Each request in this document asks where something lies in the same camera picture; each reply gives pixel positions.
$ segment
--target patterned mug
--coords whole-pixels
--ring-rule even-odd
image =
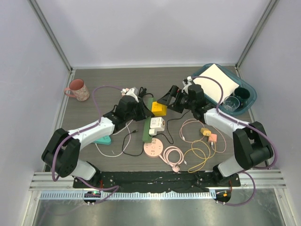
[[[64,89],[64,94],[69,97],[74,97],[78,101],[85,101],[89,98],[90,93],[82,79],[75,79],[70,82],[69,87]]]

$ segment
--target white power outlet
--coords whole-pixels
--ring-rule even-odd
[[[158,131],[164,131],[165,121],[162,117],[155,117],[150,119],[149,135],[155,136]]]

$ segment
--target yellow cable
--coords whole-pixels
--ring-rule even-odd
[[[194,143],[197,143],[197,142],[202,142],[203,144],[206,145],[206,147],[207,147],[208,150],[209,150],[209,155],[208,155],[208,157],[206,157],[206,154],[205,154],[205,152],[204,152],[202,149],[194,148],[194,147],[193,147],[193,144],[194,144]],[[195,150],[201,151],[201,152],[203,153],[203,155],[204,155],[204,158],[202,158],[201,156],[199,156],[198,154],[196,154],[196,153],[195,153]],[[211,154],[211,152],[210,152],[210,147],[209,147],[204,141],[202,141],[202,140],[195,140],[195,141],[193,141],[193,142],[191,143],[191,149],[189,149],[188,151],[185,152],[184,158],[185,158],[185,155],[186,155],[189,151],[192,151],[198,158],[204,160],[204,161],[201,162],[200,164],[195,165],[195,166],[193,166],[193,167],[191,167],[191,168],[188,169],[188,172],[189,172],[189,173],[195,173],[195,172],[201,170],[201,169],[205,166],[206,161],[207,161],[208,159],[211,159],[211,158],[215,155],[215,153],[216,153],[216,143],[214,142],[214,153],[213,153],[212,156],[210,156],[210,154]],[[201,166],[199,169],[192,171],[192,169],[194,169],[194,168],[196,168],[196,167],[199,167],[199,166]]]

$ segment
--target mug handle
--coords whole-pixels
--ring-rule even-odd
[[[65,88],[65,89],[64,89],[64,94],[65,94],[66,96],[69,96],[69,97],[74,97],[74,98],[76,98],[76,96],[75,96],[75,95],[70,95],[70,94],[66,93],[66,91],[68,91],[68,90],[71,90],[71,89],[70,89],[70,88]]]

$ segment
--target white paper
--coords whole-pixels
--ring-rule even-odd
[[[200,74],[216,80],[223,89],[222,102],[228,96],[230,96],[239,85],[230,79],[224,72],[222,72],[215,64],[211,65],[206,71]],[[214,82],[205,78],[196,78],[193,80],[195,84],[201,85],[204,93],[209,96],[215,102],[219,102],[222,92],[221,88]]]

